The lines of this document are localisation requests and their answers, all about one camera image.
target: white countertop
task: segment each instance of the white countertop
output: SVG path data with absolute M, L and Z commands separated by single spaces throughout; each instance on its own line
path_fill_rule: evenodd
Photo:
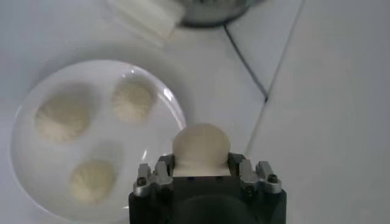
M 59 68 L 102 58 L 140 65 L 175 92 L 189 124 L 220 126 L 236 152 L 246 149 L 263 106 L 222 29 L 178 30 L 156 49 L 115 20 L 105 1 L 9 0 L 0 3 L 0 33 L 0 216 L 6 223 L 65 223 L 21 193 L 8 161 L 17 108 Z
M 287 223 L 389 223 L 389 9 L 303 6 L 251 153 L 280 176 Z

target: bolt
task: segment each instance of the bolt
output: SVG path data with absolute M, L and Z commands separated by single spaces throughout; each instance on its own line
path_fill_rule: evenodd
M 146 185 L 146 178 L 145 178 L 145 177 L 138 177 L 138 178 L 136 179 L 136 185 L 137 185 L 138 187 L 140 187 L 140 186 L 145 186 L 145 185 Z
M 246 186 L 244 190 L 248 197 L 252 197 L 254 195 L 255 188 L 253 186 Z
M 276 183 L 278 183 L 278 176 L 276 176 L 275 174 L 270 174 L 270 175 L 268 175 L 267 181 L 272 183 L 272 184 L 276 184 Z

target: metal clamp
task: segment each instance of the metal clamp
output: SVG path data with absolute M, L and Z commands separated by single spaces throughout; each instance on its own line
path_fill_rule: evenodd
M 267 161 L 260 161 L 256 165 L 256 173 L 261 182 L 264 183 L 264 190 L 270 194 L 279 194 L 282 191 L 282 182 L 272 171 Z
M 166 164 L 163 161 L 157 162 L 155 172 L 151 173 L 151 168 L 146 164 L 140 164 L 138 177 L 133 184 L 133 193 L 139 197 L 148 196 L 153 187 L 157 190 L 172 190 L 173 178 L 168 175 Z

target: white dough ball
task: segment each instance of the white dough ball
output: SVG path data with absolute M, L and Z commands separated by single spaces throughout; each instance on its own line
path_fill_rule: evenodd
M 39 107 L 35 125 L 42 138 L 66 142 L 79 137 L 90 121 L 88 108 L 76 99 L 56 96 Z
M 138 122 L 150 113 L 154 102 L 153 89 L 142 80 L 123 80 L 113 95 L 113 109 L 121 121 Z
M 175 166 L 214 169 L 226 165 L 230 142 L 225 133 L 211 124 L 184 128 L 173 142 Z
M 69 180 L 72 195 L 83 203 L 96 204 L 111 191 L 115 182 L 110 163 L 93 160 L 79 164 Z

